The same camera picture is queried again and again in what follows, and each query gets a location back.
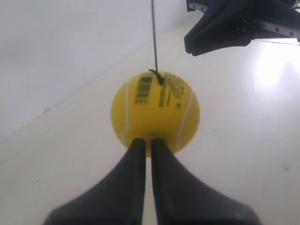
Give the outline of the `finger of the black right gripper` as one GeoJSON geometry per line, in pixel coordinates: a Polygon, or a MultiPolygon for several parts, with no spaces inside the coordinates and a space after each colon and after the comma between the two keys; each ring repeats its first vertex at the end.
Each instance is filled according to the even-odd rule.
{"type": "Polygon", "coordinates": [[[223,14],[204,14],[184,37],[186,52],[191,55],[202,55],[225,48],[222,36],[224,23],[223,14]]]}
{"type": "Polygon", "coordinates": [[[247,46],[255,39],[257,23],[254,0],[192,0],[191,11],[223,14],[222,36],[225,48],[247,46]]]}

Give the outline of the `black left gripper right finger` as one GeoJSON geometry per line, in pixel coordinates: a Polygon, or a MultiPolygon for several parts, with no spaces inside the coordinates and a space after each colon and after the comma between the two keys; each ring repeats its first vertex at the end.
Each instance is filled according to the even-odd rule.
{"type": "Polygon", "coordinates": [[[152,186],[159,225],[258,225],[247,205],[207,186],[190,173],[166,143],[151,144],[152,186]]]}

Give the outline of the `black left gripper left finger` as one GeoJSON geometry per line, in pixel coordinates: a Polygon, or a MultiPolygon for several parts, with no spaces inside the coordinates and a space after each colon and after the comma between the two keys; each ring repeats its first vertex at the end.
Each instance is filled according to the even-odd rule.
{"type": "Polygon", "coordinates": [[[93,188],[54,209],[45,225],[140,225],[145,195],[146,147],[134,139],[119,163],[93,188]]]}

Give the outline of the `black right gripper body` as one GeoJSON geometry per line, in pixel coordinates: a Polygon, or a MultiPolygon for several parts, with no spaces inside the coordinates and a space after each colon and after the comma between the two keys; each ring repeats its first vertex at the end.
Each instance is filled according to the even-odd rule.
{"type": "MultiPolygon", "coordinates": [[[[255,0],[255,39],[300,38],[300,14],[296,0],[255,0]]],[[[191,12],[191,0],[186,2],[191,12]]]]}

